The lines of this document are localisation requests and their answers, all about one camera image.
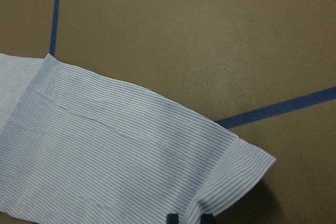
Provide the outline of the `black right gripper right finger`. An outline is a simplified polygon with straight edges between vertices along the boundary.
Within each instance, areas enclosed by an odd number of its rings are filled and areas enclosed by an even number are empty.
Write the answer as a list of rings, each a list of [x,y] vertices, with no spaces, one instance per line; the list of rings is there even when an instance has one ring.
[[[212,214],[202,214],[201,224],[216,224],[216,218]]]

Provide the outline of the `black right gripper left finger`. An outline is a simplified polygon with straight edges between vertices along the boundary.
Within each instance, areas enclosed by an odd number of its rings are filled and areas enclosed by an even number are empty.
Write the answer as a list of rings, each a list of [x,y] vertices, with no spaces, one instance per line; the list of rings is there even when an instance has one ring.
[[[166,216],[166,224],[179,224],[178,214],[168,214]]]

